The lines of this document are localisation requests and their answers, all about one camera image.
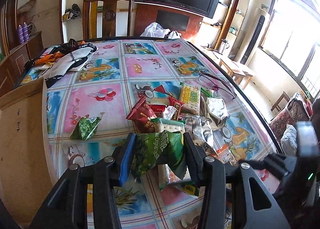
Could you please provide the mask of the yellow cracker packet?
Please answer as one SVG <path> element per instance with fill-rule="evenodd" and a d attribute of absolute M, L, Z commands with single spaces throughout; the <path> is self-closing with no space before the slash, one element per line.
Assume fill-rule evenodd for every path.
<path fill-rule="evenodd" d="M 200 114 L 201 90 L 198 86 L 181 83 L 179 101 L 183 103 L 182 112 L 192 115 Z"/>

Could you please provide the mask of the wooden side table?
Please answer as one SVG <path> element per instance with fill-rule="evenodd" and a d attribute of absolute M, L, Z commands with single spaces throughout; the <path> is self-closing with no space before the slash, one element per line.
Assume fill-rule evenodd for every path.
<path fill-rule="evenodd" d="M 251 82 L 255 73 L 246 65 L 233 61 L 228 57 L 221 57 L 219 66 L 224 66 L 227 74 L 244 90 Z"/>

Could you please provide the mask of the small green snack packet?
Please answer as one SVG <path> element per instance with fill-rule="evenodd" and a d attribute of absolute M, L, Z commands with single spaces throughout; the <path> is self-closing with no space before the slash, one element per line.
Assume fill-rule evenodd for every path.
<path fill-rule="evenodd" d="M 91 139 L 96 134 L 100 121 L 100 117 L 82 117 L 69 138 L 80 141 Z"/>

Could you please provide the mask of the wooden cabinet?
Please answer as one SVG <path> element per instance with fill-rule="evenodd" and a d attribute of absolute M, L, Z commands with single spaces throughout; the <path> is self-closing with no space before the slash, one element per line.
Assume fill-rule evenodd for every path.
<path fill-rule="evenodd" d="M 1 61 L 1 96 L 10 92 L 24 72 L 25 64 L 43 51 L 42 32 L 10 51 Z"/>

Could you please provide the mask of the purple rimmed eyeglasses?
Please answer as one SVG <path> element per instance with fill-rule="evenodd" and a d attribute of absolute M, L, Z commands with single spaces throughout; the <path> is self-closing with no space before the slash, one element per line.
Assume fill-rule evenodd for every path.
<path fill-rule="evenodd" d="M 199 80 L 201 78 L 205 78 L 209 80 L 212 83 L 212 87 L 213 87 L 212 89 L 215 90 L 216 92 L 219 92 L 219 90 L 222 90 L 228 93 L 231 96 L 232 100 L 234 100 L 237 97 L 237 94 L 234 92 L 234 90 L 224 80 L 206 72 L 199 72 Z M 214 82 L 214 80 L 221 83 L 222 86 L 219 86 L 217 83 Z"/>

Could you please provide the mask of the steel kettle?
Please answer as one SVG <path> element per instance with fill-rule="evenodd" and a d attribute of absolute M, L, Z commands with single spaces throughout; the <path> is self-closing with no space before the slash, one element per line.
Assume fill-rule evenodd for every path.
<path fill-rule="evenodd" d="M 222 39 L 217 51 L 218 53 L 223 54 L 223 52 L 228 48 L 229 48 L 228 40 Z"/>

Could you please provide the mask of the black white cloth bag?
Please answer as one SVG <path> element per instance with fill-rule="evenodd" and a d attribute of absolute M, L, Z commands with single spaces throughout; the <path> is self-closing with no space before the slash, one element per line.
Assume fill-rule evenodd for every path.
<path fill-rule="evenodd" d="M 92 43 L 70 39 L 67 43 L 54 46 L 50 51 L 25 64 L 24 85 L 43 78 L 48 88 L 55 85 L 68 72 L 80 71 L 98 48 Z"/>

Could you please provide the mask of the cardboard box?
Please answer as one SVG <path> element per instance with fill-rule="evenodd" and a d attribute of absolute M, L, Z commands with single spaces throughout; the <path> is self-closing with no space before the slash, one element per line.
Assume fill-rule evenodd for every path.
<path fill-rule="evenodd" d="M 29 225 L 57 182 L 47 131 L 44 79 L 1 97 L 1 199 L 13 219 Z"/>

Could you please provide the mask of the red white snack packet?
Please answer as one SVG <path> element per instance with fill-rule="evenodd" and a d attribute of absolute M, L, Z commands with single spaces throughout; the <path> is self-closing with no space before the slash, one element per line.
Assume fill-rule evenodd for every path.
<path fill-rule="evenodd" d="M 176 113 L 176 108 L 171 105 L 149 104 L 149 107 L 153 110 L 158 118 L 171 120 Z"/>

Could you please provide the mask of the right purple bottle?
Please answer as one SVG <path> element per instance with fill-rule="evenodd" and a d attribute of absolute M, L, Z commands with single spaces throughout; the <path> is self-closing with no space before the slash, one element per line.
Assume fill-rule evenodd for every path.
<path fill-rule="evenodd" d="M 24 41 L 25 42 L 29 41 L 29 30 L 28 30 L 28 24 L 26 22 L 24 22 L 24 24 L 22 25 L 22 31 L 23 31 Z"/>

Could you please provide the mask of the wooden chair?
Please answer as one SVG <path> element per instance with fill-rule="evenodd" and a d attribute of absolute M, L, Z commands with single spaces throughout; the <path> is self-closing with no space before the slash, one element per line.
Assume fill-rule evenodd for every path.
<path fill-rule="evenodd" d="M 83 37 L 84 39 L 97 38 L 97 14 L 98 2 L 103 3 L 102 10 L 102 37 L 115 37 L 116 36 L 116 23 L 117 23 L 117 4 L 119 1 L 126 1 L 128 3 L 127 10 L 127 30 L 126 36 L 130 36 L 131 20 L 132 20 L 132 7 L 136 0 L 84 0 L 88 4 L 88 16 L 83 15 Z"/>

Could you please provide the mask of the red long snack packet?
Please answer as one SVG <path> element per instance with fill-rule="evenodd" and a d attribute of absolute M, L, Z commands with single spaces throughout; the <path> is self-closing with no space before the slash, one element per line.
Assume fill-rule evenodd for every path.
<path fill-rule="evenodd" d="M 168 100 L 169 105 L 175 108 L 175 113 L 172 116 L 171 120 L 178 120 L 184 103 L 180 100 L 175 99 L 174 97 L 168 97 Z"/>

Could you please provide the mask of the orange snack packet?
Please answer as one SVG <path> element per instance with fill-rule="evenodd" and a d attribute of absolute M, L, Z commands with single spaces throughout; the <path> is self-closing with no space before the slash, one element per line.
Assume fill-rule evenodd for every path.
<path fill-rule="evenodd" d="M 224 144 L 221 148 L 219 148 L 217 151 L 217 157 L 218 159 L 223 163 L 236 166 L 237 161 L 235 160 L 233 154 L 231 153 L 229 147 L 227 144 Z"/>

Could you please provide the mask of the dark red snack packet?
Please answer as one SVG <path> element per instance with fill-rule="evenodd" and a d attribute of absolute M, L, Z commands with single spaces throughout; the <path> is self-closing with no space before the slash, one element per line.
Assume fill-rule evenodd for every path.
<path fill-rule="evenodd" d="M 146 103 L 146 98 L 140 98 L 126 117 L 133 121 L 140 133 L 154 133 L 155 126 L 152 122 L 157 116 L 152 108 Z"/>

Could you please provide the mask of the white plastic bag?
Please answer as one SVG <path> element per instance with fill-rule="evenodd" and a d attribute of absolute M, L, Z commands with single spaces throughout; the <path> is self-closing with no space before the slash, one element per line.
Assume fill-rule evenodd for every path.
<path fill-rule="evenodd" d="M 144 29 L 140 36 L 178 39 L 181 38 L 181 33 L 177 32 L 176 30 L 164 29 L 157 22 L 152 22 Z"/>

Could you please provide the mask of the colourful patterned tablecloth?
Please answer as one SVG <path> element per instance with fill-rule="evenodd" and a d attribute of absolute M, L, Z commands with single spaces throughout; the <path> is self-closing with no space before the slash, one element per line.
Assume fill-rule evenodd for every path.
<path fill-rule="evenodd" d="M 129 133 L 140 134 L 126 118 L 131 109 L 143 97 L 148 105 L 169 105 L 168 97 L 179 100 L 181 83 L 198 86 L 204 98 L 225 101 L 229 119 L 220 130 L 213 131 L 209 119 L 200 114 L 181 111 L 177 120 L 206 155 L 218 159 L 216 151 L 227 144 L 238 167 L 242 160 L 259 161 L 277 152 L 269 125 L 239 85 L 191 43 L 147 38 L 88 43 L 98 50 L 83 68 L 47 87 L 48 142 L 59 178 L 72 164 L 87 167 L 111 156 Z M 199 72 L 224 80 L 237 97 L 232 100 L 228 93 L 216 92 L 209 80 L 199 80 Z M 87 141 L 70 139 L 82 117 L 101 118 L 96 134 Z M 188 167 L 182 179 L 166 164 L 139 178 L 130 168 L 124 185 L 113 191 L 120 228 L 181 228 L 186 219 L 198 228 L 205 188 L 191 180 Z M 95 228 L 92 184 L 87 186 L 87 228 Z"/>

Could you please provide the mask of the green white cracker packet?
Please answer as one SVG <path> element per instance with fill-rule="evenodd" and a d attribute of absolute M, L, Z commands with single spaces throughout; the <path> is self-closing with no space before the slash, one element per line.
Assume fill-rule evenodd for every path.
<path fill-rule="evenodd" d="M 151 122 L 154 124 L 155 132 L 183 132 L 185 133 L 184 123 L 176 120 L 169 120 L 165 118 L 155 118 Z"/>

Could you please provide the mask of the silver foil snack packet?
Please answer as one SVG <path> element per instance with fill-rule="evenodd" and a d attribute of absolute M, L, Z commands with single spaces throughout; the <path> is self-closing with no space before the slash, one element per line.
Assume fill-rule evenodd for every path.
<path fill-rule="evenodd" d="M 209 119 L 209 124 L 213 131 L 222 129 L 229 119 L 225 101 L 221 97 L 204 98 L 201 96 L 200 115 Z"/>

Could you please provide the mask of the purple bottle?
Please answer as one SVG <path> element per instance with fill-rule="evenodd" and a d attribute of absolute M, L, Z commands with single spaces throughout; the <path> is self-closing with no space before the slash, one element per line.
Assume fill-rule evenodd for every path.
<path fill-rule="evenodd" d="M 26 22 L 24 22 L 24 24 L 22 25 L 22 31 L 23 31 L 24 41 L 25 42 L 29 41 L 29 30 L 28 30 L 28 24 Z"/>
<path fill-rule="evenodd" d="M 17 28 L 17 34 L 18 34 L 19 43 L 23 44 L 25 40 L 23 35 L 23 27 L 20 24 L 18 25 L 18 28 Z"/>

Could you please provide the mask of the left purple bottle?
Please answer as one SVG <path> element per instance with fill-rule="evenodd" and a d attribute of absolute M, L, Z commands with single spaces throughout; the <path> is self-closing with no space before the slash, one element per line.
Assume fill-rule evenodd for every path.
<path fill-rule="evenodd" d="M 23 27 L 20 24 L 18 25 L 18 28 L 17 28 L 17 34 L 18 34 L 19 43 L 23 44 L 25 40 L 23 35 Z"/>

